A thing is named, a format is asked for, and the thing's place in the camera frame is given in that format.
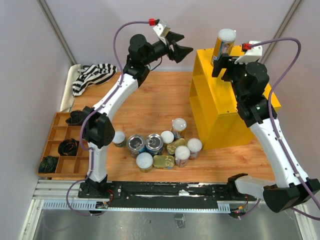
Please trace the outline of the tall yellow blue can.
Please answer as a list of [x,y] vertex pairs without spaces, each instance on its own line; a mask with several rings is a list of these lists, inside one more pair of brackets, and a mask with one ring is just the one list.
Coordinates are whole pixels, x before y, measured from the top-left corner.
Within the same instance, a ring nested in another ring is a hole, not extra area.
[[222,54],[231,53],[236,37],[237,37],[236,31],[230,28],[224,28],[218,32],[212,57],[211,57],[212,66],[214,66],[214,61],[217,61]]

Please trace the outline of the yellow wooden shelf cabinet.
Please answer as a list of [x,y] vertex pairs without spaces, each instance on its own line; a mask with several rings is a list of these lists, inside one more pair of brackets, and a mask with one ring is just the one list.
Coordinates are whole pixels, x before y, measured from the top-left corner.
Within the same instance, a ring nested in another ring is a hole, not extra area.
[[[238,114],[231,83],[221,79],[225,69],[221,70],[218,77],[212,77],[212,54],[212,48],[196,51],[189,91],[189,101],[202,148],[211,150],[248,144],[254,135]],[[234,46],[229,55],[240,57],[244,52],[241,46]],[[270,91],[268,83],[263,94],[266,98],[271,98],[268,105],[276,112],[281,105],[276,95]]]

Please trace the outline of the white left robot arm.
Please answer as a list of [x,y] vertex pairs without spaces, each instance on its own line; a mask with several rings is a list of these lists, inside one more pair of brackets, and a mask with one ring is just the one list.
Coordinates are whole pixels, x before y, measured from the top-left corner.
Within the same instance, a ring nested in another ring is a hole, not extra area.
[[88,188],[96,198],[107,193],[107,152],[115,136],[112,125],[114,115],[125,100],[146,80],[148,65],[163,56],[180,63],[192,47],[180,46],[184,35],[169,31],[163,40],[151,44],[142,34],[135,34],[129,40],[128,55],[123,71],[109,92],[94,105],[82,110],[84,118],[80,134],[88,144],[89,167],[82,189]]

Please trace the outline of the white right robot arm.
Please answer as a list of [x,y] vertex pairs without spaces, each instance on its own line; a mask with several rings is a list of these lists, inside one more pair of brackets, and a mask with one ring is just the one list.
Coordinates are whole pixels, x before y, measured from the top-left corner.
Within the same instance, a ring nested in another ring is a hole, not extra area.
[[242,64],[237,60],[223,53],[214,61],[212,76],[218,77],[225,69],[222,80],[231,83],[237,112],[261,144],[275,182],[239,173],[228,178],[226,193],[232,200],[244,194],[259,198],[279,213],[307,202],[320,190],[320,182],[309,178],[287,146],[275,109],[268,105],[271,98],[264,96],[270,79],[266,66],[256,60]]

